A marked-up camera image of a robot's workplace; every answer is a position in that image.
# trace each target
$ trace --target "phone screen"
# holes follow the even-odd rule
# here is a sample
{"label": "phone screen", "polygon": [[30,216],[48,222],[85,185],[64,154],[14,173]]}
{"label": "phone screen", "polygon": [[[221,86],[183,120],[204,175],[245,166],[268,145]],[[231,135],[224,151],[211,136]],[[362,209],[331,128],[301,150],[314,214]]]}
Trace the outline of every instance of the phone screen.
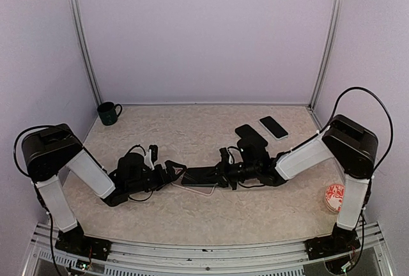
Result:
{"label": "phone screen", "polygon": [[260,123],[276,138],[282,139],[288,132],[276,122],[271,116],[260,119]]}
{"label": "phone screen", "polygon": [[212,181],[216,167],[193,167],[186,170],[181,184],[188,187],[214,187],[217,182]]}

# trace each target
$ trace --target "white wall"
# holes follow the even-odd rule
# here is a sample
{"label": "white wall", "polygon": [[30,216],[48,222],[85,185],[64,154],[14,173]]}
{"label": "white wall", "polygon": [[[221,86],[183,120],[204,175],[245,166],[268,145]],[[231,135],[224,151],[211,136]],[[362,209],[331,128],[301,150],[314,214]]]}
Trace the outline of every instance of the white wall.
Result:
{"label": "white wall", "polygon": [[[373,90],[389,108],[394,146],[374,179],[367,214],[378,220],[398,275],[409,270],[409,0],[344,0],[328,75],[316,109],[326,122],[338,94],[350,86]],[[378,104],[349,93],[339,112],[372,129],[385,151],[389,127]]]}
{"label": "white wall", "polygon": [[333,0],[79,0],[106,100],[307,104]]}
{"label": "white wall", "polygon": [[96,114],[68,0],[0,0],[0,11],[0,266],[11,276],[45,218],[30,180],[14,166],[15,137],[65,122],[83,138]]}

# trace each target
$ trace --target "black cable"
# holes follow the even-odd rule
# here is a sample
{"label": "black cable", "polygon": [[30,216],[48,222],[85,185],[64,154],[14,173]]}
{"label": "black cable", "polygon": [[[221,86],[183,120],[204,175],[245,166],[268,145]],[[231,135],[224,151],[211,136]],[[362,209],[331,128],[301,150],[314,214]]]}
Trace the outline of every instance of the black cable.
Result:
{"label": "black cable", "polygon": [[62,276],[61,272],[58,270],[58,265],[56,262],[56,257],[54,255],[54,247],[52,246],[52,231],[54,229],[54,221],[52,219],[52,215],[50,213],[50,210],[48,208],[45,208],[47,210],[48,215],[50,216],[50,248],[51,248],[51,258],[52,258],[52,263],[54,263],[54,267],[56,268],[57,274],[59,276]]}
{"label": "black cable", "polygon": [[261,187],[265,187],[266,185],[251,185],[251,186],[246,186],[246,185],[242,185],[240,182],[237,181],[237,184],[239,186],[241,186],[242,188],[261,188]]}
{"label": "black cable", "polygon": [[236,146],[229,146],[229,147],[228,147],[228,150],[230,150],[230,149],[232,149],[232,150],[237,150],[237,151],[240,152],[240,149],[238,149]]}
{"label": "black cable", "polygon": [[94,160],[94,162],[97,164],[97,166],[99,166],[101,169],[103,169],[103,167],[101,166],[101,164],[99,164],[99,162],[96,160],[96,158],[88,151],[88,149],[85,148],[85,146],[83,145],[82,141],[71,131],[71,130],[67,130],[58,126],[54,126],[54,125],[38,125],[38,126],[32,126],[30,128],[27,128],[23,131],[20,132],[20,134],[16,137],[15,141],[14,141],[14,145],[13,145],[13,159],[14,159],[14,163],[16,168],[20,171],[20,173],[22,173],[24,176],[26,177],[30,177],[28,175],[28,173],[24,172],[22,170],[22,168],[19,165],[19,161],[17,160],[17,144],[19,143],[19,139],[26,134],[29,131],[32,130],[36,130],[36,129],[44,129],[44,128],[55,128],[58,130],[62,130],[64,132],[68,132],[72,137],[74,137],[78,142],[81,143],[82,149]]}
{"label": "black cable", "polygon": [[228,153],[229,153],[229,156],[230,156],[231,159],[233,160],[233,164],[234,164],[234,163],[236,163],[235,156],[233,156],[233,154],[231,153],[230,150],[237,150],[237,151],[240,152],[240,149],[238,149],[238,148],[235,147],[235,146],[229,146],[228,149],[227,149],[227,151],[228,151]]}
{"label": "black cable", "polygon": [[147,198],[145,198],[145,199],[141,199],[141,200],[139,200],[139,199],[134,199],[134,198],[132,198],[130,195],[128,195],[128,199],[130,199],[131,201],[136,201],[136,202],[138,202],[138,203],[143,203],[144,201],[147,201],[149,198],[151,198],[151,197],[152,197],[152,194],[153,194],[153,190],[151,191],[151,194],[150,194]]}
{"label": "black cable", "polygon": [[362,219],[362,243],[361,243],[361,245],[360,245],[360,252],[359,252],[359,255],[358,255],[358,259],[357,259],[356,262],[353,264],[353,266],[352,266],[349,270],[346,271],[346,273],[349,273],[350,271],[352,271],[352,270],[358,265],[358,262],[359,262],[360,258],[362,257],[362,253],[364,252],[365,223],[366,223],[366,221],[365,221],[365,217],[364,217],[364,214],[362,213],[362,211],[361,211],[361,213],[360,213],[360,217],[361,217],[361,219]]}
{"label": "black cable", "polygon": [[132,150],[134,150],[135,148],[141,148],[141,149],[143,150],[143,155],[146,156],[146,151],[145,151],[145,149],[144,149],[141,145],[139,145],[139,144],[133,145],[133,146],[128,150],[127,154],[129,154],[129,153],[130,153]]}
{"label": "black cable", "polygon": [[386,113],[386,116],[388,117],[389,126],[390,126],[389,145],[388,145],[388,148],[386,149],[386,152],[383,154],[383,156],[381,157],[381,159],[379,160],[379,162],[375,165],[375,167],[374,167],[374,169],[373,169],[373,171],[375,172],[376,169],[379,167],[379,165],[383,162],[383,160],[385,159],[385,157],[388,155],[388,153],[389,153],[389,151],[390,151],[390,149],[391,149],[391,147],[392,147],[392,143],[393,143],[393,140],[394,140],[394,126],[393,126],[393,123],[392,123],[392,118],[390,117],[389,111],[387,110],[386,106],[383,104],[383,102],[380,100],[380,98],[377,97],[372,91],[370,91],[370,90],[368,90],[368,89],[366,89],[366,88],[360,87],[360,86],[353,86],[353,87],[350,87],[350,88],[346,89],[345,91],[343,91],[343,92],[338,96],[338,98],[337,98],[337,100],[336,100],[336,102],[335,102],[335,105],[334,105],[334,108],[333,108],[333,110],[332,110],[330,119],[329,119],[328,122],[325,124],[325,126],[321,129],[320,133],[321,133],[322,131],[324,131],[324,130],[326,129],[326,127],[328,127],[329,124],[331,123],[332,119],[334,118],[335,111],[337,110],[338,103],[339,103],[339,101],[341,100],[341,98],[342,98],[345,94],[347,94],[347,92],[349,92],[349,91],[354,91],[354,90],[363,91],[363,92],[366,92],[366,93],[370,94],[370,95],[371,95],[373,98],[375,98],[375,100],[381,105],[381,107],[383,108],[383,110],[384,110],[385,113]]}
{"label": "black cable", "polygon": [[317,137],[318,134],[314,134],[312,137],[309,137],[308,139],[306,139],[304,142],[301,142],[300,144],[298,144],[297,146],[295,146],[294,148],[291,148],[288,151],[285,151],[284,153],[290,153],[293,150],[296,150],[297,148],[303,146],[306,142],[309,142],[310,140],[312,140],[313,138]]}

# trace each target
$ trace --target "speckled tabletop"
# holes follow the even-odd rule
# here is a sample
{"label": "speckled tabletop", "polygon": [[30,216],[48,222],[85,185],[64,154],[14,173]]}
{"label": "speckled tabletop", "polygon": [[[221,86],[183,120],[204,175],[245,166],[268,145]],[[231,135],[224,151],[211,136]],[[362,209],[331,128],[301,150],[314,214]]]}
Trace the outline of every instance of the speckled tabletop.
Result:
{"label": "speckled tabletop", "polygon": [[[258,123],[271,115],[288,132],[276,141]],[[169,105],[124,107],[113,126],[98,119],[86,147],[111,171],[134,144],[157,144],[159,162],[188,167],[215,165],[219,148],[235,145],[235,128],[253,126],[268,142],[270,156],[307,139],[316,128],[305,107],[253,105]],[[169,185],[144,203],[106,206],[75,175],[64,190],[85,233],[133,242],[174,245],[238,245],[307,238],[332,231],[336,215],[323,201],[325,188],[340,183],[327,160],[273,188],[216,188],[203,196]],[[135,194],[142,199],[147,194]]]}

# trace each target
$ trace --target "coffee mug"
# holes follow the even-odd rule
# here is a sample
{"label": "coffee mug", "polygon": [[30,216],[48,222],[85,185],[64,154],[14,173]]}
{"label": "coffee mug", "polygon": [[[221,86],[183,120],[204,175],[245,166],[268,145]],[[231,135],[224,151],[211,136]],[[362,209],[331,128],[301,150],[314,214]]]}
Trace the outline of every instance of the coffee mug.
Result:
{"label": "coffee mug", "polygon": [[[117,107],[120,108],[119,113],[116,113]],[[118,103],[115,105],[113,102],[104,102],[101,103],[96,110],[98,111],[101,122],[105,126],[111,126],[116,123],[118,117],[121,115],[122,106]]]}

